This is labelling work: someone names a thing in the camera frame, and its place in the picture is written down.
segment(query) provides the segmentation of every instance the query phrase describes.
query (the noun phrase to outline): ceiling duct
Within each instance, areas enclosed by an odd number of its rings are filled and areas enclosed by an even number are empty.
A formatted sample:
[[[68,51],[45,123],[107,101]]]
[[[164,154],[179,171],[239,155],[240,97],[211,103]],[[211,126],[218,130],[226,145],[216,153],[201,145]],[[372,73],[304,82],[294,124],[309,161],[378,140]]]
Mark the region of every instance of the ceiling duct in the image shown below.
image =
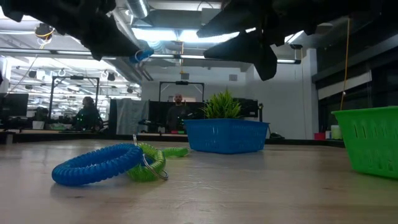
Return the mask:
[[[138,19],[143,19],[149,15],[147,0],[127,0],[127,8],[132,16]]]

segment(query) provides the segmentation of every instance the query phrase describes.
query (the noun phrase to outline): metal frame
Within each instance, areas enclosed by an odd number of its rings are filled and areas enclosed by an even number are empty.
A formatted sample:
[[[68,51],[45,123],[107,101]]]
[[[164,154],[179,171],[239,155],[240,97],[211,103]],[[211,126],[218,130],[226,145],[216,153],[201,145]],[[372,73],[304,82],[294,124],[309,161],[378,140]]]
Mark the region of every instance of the metal frame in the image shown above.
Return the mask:
[[[50,105],[49,105],[49,119],[51,119],[51,112],[52,112],[52,102],[54,98],[54,89],[55,87],[58,86],[58,83],[55,84],[56,79],[61,79],[60,82],[64,81],[66,78],[71,78],[72,76],[69,77],[60,77],[60,76],[53,76],[52,77],[52,82],[51,82],[51,94],[50,94]],[[100,78],[98,77],[82,77],[83,79],[89,79],[89,80],[97,80],[97,86],[96,86],[96,93],[95,93],[95,107],[97,107],[97,101],[98,101],[98,92],[100,90]]]
[[[159,83],[159,102],[160,102],[160,99],[161,99],[161,96],[162,96],[162,85],[164,83],[170,83],[170,84],[178,85],[177,84],[178,82],[160,82]],[[192,82],[187,82],[187,83],[188,83],[188,85],[201,85],[201,87],[202,87],[201,100],[202,100],[202,102],[204,102],[205,101],[205,84],[204,83],[192,83]]]

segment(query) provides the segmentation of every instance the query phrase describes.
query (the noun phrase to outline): wooden table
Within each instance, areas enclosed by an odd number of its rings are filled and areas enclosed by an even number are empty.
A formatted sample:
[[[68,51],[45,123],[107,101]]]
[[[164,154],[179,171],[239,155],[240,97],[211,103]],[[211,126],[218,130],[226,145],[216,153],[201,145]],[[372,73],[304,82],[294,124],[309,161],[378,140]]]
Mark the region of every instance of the wooden table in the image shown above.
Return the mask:
[[[125,175],[84,187],[59,163],[116,141],[0,146],[0,223],[397,223],[398,181],[351,171],[344,149],[266,146],[250,154],[168,159],[166,182]],[[152,142],[157,147],[185,143]]]

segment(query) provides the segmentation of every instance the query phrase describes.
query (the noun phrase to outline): person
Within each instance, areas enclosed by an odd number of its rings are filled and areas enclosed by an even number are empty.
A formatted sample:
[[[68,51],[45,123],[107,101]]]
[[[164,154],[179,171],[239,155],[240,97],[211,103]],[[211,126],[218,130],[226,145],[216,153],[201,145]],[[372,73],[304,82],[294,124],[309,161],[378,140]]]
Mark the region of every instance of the person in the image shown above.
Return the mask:
[[[95,107],[94,100],[90,96],[83,99],[83,108],[76,115],[75,129],[99,131],[103,126],[103,120]]]
[[[170,131],[183,130],[183,127],[180,124],[181,119],[190,112],[189,107],[185,106],[182,103],[182,100],[182,95],[177,93],[174,96],[175,105],[169,109],[169,112],[167,112],[167,126]]]

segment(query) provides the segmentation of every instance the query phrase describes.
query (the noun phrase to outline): computer monitor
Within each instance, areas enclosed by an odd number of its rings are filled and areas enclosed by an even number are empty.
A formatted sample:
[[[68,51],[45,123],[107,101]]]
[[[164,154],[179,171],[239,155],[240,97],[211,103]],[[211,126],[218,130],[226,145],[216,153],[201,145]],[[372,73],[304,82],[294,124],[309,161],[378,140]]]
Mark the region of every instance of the computer monitor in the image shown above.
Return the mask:
[[[25,93],[0,93],[0,116],[26,116],[28,98]]]

